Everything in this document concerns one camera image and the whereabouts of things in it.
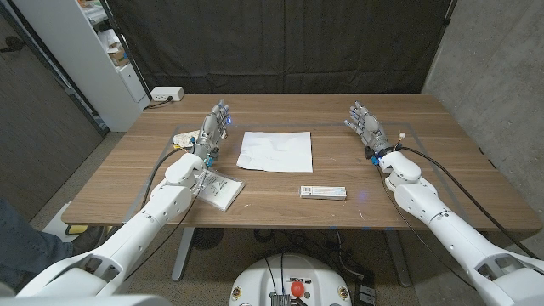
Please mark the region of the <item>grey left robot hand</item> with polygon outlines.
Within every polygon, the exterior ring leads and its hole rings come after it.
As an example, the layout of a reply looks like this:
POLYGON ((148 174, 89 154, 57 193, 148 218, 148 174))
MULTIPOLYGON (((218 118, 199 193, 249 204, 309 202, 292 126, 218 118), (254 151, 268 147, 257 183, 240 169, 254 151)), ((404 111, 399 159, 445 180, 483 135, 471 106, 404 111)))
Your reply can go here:
POLYGON ((192 153, 202 160, 218 156, 219 144, 228 137, 227 127, 231 124, 230 108, 220 99, 205 116, 192 153))

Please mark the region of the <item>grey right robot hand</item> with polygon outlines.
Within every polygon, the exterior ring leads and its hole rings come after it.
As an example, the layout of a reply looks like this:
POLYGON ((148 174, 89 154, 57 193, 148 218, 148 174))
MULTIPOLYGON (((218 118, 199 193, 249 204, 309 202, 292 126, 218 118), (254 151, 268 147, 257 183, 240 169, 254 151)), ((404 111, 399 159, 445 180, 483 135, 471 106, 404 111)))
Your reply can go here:
POLYGON ((355 101, 350 107, 349 114, 350 120, 345 120, 344 124, 360 137, 366 159, 378 160, 394 150, 383 125, 359 101, 355 101))

